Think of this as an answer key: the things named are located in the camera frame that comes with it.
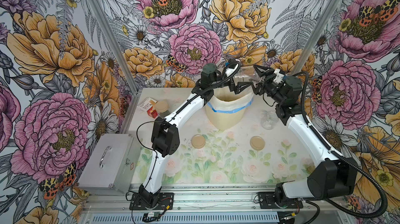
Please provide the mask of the glass tea jar beige lid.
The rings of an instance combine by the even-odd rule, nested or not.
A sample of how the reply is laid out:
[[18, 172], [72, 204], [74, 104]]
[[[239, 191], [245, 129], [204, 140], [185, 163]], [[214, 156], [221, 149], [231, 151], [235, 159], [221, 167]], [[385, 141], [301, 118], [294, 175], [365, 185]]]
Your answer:
[[169, 104], [167, 101], [158, 101], [155, 104], [155, 109], [157, 111], [157, 114], [159, 117], [161, 118], [165, 118], [170, 114], [170, 110], [169, 110]]

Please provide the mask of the red white bandage box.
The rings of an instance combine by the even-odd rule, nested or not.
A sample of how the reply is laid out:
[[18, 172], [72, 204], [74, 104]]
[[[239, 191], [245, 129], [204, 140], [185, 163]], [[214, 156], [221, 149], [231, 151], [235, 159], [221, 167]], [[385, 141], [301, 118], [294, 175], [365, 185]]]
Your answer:
[[146, 112], [149, 117], [156, 119], [158, 117], [158, 112], [155, 109], [157, 102], [157, 100], [147, 97], [137, 105], [137, 108]]

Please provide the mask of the aluminium corner post left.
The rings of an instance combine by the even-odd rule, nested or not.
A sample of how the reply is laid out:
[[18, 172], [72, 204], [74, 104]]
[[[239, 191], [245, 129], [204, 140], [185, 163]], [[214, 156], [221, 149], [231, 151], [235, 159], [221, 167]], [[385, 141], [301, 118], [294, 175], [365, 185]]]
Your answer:
[[91, 9], [93, 10], [93, 15], [97, 17], [97, 21], [107, 39], [107, 42], [110, 45], [110, 48], [115, 55], [115, 58], [117, 62], [120, 65], [120, 68], [127, 80], [127, 83], [132, 91], [132, 93], [137, 96], [138, 95], [138, 86], [131, 74], [131, 71], [127, 65], [127, 62], [125, 61], [123, 57], [123, 52], [118, 44], [118, 41], [115, 37], [115, 35], [112, 32], [112, 29], [110, 27], [109, 21], [107, 19], [107, 15], [105, 11], [103, 10], [103, 6], [100, 2], [100, 0], [87, 0]]

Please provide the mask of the aluminium corner post right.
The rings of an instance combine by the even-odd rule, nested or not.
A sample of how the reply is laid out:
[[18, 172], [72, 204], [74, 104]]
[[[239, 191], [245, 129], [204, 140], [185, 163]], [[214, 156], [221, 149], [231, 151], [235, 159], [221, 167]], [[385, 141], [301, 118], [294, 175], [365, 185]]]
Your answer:
[[332, 14], [335, 12], [337, 6], [340, 5], [341, 3], [342, 0], [328, 0], [327, 7], [322, 10], [321, 16], [317, 21], [316, 26], [313, 28], [310, 37], [306, 45], [304, 46], [298, 61], [294, 65], [292, 72], [290, 72], [290, 75], [295, 75], [302, 71], [303, 66], [305, 65], [306, 61], [311, 55], [315, 43], [317, 42], [318, 38], [324, 31], [323, 27], [328, 24]]

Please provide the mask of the small glass spice bottle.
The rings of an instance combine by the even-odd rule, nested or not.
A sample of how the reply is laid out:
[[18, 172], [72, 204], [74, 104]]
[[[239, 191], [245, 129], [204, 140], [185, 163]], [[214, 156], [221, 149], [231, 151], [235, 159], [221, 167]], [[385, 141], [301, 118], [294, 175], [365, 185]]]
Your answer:
[[314, 164], [304, 164], [303, 165], [303, 172], [306, 175], [311, 175], [314, 170], [315, 170]]

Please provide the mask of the beige trash bin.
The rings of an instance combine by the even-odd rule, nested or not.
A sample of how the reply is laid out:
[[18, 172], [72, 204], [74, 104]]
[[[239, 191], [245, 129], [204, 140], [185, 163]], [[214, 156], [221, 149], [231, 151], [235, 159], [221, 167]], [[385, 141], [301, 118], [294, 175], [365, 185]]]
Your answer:
[[238, 124], [246, 110], [246, 108], [240, 108], [234, 111], [217, 111], [209, 103], [205, 108], [209, 121], [219, 130], [227, 130]]

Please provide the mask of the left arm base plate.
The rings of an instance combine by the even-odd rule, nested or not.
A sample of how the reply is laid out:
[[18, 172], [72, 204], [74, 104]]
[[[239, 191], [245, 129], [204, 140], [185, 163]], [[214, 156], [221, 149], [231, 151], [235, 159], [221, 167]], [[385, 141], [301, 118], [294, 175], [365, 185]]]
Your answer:
[[171, 210], [174, 204], [175, 194], [172, 192], [161, 192], [155, 197], [150, 197], [148, 202], [139, 193], [134, 193], [129, 200], [130, 210]]

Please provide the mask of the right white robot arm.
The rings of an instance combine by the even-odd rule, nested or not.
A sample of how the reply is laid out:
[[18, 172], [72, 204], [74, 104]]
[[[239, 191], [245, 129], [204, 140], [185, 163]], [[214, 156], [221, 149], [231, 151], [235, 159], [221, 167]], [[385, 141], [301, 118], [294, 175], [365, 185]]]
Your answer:
[[[279, 69], [260, 65], [254, 65], [254, 69], [260, 77], [260, 81], [253, 86], [254, 94], [268, 96], [275, 101], [277, 117], [302, 142], [315, 165], [314, 171], [304, 180], [278, 183], [274, 193], [275, 204], [284, 207], [290, 200], [323, 200], [354, 217], [373, 219], [382, 216], [388, 207], [388, 198], [382, 186], [353, 158], [344, 157], [308, 118], [305, 96], [309, 74], [286, 75]], [[353, 193], [357, 175], [367, 179], [379, 193], [378, 209], [371, 213], [354, 212], [333, 201], [333, 198]]]

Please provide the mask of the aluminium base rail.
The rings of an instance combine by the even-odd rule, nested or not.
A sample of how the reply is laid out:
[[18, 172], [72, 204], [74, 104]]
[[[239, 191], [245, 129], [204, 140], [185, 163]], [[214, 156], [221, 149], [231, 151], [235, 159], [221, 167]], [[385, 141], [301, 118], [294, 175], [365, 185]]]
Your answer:
[[263, 184], [171, 184], [160, 203], [144, 206], [127, 196], [91, 195], [81, 224], [303, 224], [317, 212], [299, 200], [287, 208], [274, 204], [274, 187]]

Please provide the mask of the silver metal case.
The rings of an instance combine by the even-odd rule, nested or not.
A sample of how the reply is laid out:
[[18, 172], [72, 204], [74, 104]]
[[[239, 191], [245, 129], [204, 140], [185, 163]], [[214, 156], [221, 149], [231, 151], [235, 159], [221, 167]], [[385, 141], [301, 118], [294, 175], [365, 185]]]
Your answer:
[[104, 134], [98, 141], [78, 187], [94, 195], [123, 195], [129, 191], [141, 153], [132, 134]]

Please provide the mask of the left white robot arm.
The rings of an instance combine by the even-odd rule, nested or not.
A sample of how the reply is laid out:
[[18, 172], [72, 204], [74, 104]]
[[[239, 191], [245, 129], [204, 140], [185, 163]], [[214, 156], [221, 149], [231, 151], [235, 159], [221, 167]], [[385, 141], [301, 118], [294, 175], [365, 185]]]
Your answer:
[[196, 82], [189, 97], [181, 106], [166, 117], [158, 117], [152, 121], [151, 135], [152, 160], [149, 172], [140, 185], [138, 193], [134, 194], [134, 204], [148, 209], [157, 206], [160, 198], [162, 177], [168, 163], [180, 145], [179, 128], [214, 96], [217, 88], [228, 88], [230, 92], [239, 94], [250, 86], [248, 82], [235, 82], [234, 76], [240, 71], [241, 62], [230, 59], [220, 72], [213, 63], [206, 64], [201, 72], [201, 78]]

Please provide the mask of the glass jar with tea leaves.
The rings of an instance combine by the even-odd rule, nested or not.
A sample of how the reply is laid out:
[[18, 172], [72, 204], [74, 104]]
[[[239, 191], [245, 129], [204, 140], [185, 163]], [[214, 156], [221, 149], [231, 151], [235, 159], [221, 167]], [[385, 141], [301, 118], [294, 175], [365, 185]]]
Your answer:
[[272, 111], [263, 111], [261, 113], [261, 119], [260, 123], [261, 126], [266, 129], [266, 130], [272, 130], [278, 123], [279, 118], [275, 114], [275, 112]]

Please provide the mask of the aluminium corner post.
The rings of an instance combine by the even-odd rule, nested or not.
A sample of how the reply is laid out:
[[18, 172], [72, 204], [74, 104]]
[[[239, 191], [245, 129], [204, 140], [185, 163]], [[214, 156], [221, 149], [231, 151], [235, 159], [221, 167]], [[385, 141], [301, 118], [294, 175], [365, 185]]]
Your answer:
[[335, 12], [337, 6], [340, 5], [341, 3], [342, 0], [328, 0], [327, 7], [322, 10], [321, 16], [317, 21], [316, 26], [313, 28], [310, 37], [306, 45], [304, 46], [298, 61], [294, 65], [292, 72], [290, 72], [290, 75], [295, 75], [302, 71], [303, 66], [305, 65], [306, 61], [311, 55], [315, 43], [317, 42], [318, 38], [324, 31], [323, 27], [328, 24], [332, 14]]
[[112, 29], [110, 27], [109, 21], [107, 19], [107, 15], [105, 11], [103, 10], [103, 6], [100, 2], [100, 0], [87, 0], [91, 9], [93, 10], [93, 15], [97, 17], [97, 21], [107, 39], [107, 42], [110, 45], [110, 48], [115, 55], [115, 58], [117, 62], [120, 65], [120, 68], [127, 80], [127, 83], [132, 91], [132, 93], [137, 96], [138, 95], [138, 86], [131, 74], [131, 71], [127, 65], [127, 62], [125, 61], [123, 57], [123, 52], [118, 44], [118, 41], [115, 37], [115, 35], [112, 32]]

